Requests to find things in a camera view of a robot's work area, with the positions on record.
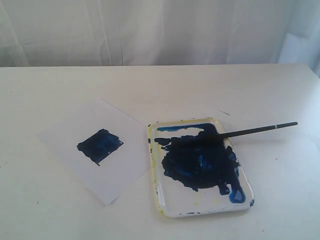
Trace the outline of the white paint tray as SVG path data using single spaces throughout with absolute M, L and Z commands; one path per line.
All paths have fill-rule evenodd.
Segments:
M 157 122 L 147 128 L 155 205 L 169 218 L 242 211 L 253 190 L 225 132 L 212 117 Z

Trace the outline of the white backdrop curtain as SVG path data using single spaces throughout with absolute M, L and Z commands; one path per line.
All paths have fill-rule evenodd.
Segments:
M 320 58 L 317 0 L 3 0 L 0 64 L 304 63 Z

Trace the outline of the black paintbrush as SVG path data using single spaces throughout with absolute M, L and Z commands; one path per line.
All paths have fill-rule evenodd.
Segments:
M 192 145 L 199 145 L 199 144 L 213 144 L 213 143 L 218 143 L 218 142 L 220 142 L 224 139 L 228 139 L 228 138 L 256 134 L 256 133 L 272 131 L 272 130 L 278 130 L 278 129 L 282 129 L 282 128 L 297 126 L 298 124 L 299 124 L 298 122 L 294 121 L 294 122 L 268 125 L 268 126 L 250 128 L 250 129 L 233 131 L 233 132 L 219 133 L 217 135 L 210 135 L 210 136 L 205 136 L 203 138 L 187 140 L 186 142 L 178 143 L 177 146 L 178 147 L 189 147 Z

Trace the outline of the white paper with square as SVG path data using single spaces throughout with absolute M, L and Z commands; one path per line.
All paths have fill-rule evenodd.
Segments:
M 105 205 L 150 166 L 146 126 L 102 99 L 38 138 Z

